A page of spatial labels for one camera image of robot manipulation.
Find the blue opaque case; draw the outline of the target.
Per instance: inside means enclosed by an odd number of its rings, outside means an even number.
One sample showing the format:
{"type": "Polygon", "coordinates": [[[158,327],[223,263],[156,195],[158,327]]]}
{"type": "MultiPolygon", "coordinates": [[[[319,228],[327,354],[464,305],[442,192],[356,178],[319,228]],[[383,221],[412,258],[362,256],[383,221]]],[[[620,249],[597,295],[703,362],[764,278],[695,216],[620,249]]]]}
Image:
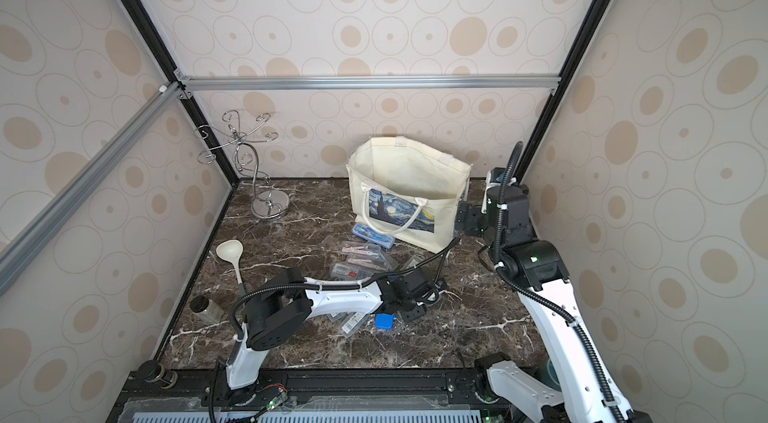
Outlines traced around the blue opaque case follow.
{"type": "Polygon", "coordinates": [[[391,331],[394,328],[395,319],[394,314],[380,313],[375,316],[374,325],[377,329],[391,331]]]}

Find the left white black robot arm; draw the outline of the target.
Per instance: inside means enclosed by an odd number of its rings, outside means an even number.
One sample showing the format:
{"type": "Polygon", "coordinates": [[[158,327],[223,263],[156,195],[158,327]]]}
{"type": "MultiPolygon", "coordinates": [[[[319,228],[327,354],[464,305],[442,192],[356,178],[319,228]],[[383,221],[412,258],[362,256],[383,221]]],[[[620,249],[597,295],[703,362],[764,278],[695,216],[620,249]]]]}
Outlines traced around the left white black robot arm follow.
{"type": "Polygon", "coordinates": [[[287,342],[308,319],[335,313],[408,313],[426,306],[439,297],[439,289],[420,269],[433,261],[443,262],[459,242],[456,236],[413,267],[362,280],[316,280],[289,268],[240,296],[228,312],[235,331],[235,346],[226,362],[228,388],[253,385],[268,352],[287,342]]]}

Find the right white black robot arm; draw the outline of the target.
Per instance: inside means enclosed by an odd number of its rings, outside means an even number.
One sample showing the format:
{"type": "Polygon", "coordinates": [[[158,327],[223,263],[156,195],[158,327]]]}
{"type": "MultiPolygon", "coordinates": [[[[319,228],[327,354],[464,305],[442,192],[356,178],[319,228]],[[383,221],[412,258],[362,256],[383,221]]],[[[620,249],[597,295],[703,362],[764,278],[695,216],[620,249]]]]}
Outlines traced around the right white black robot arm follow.
{"type": "Polygon", "coordinates": [[[537,237],[528,189],[515,178],[523,143],[504,167],[489,171],[480,205],[461,203],[458,235],[484,241],[478,256],[519,297],[544,342],[558,378],[556,389],[495,353],[475,362],[475,393],[485,404],[506,401],[532,422],[648,422],[610,376],[575,301],[570,274],[557,248],[537,237]]]}

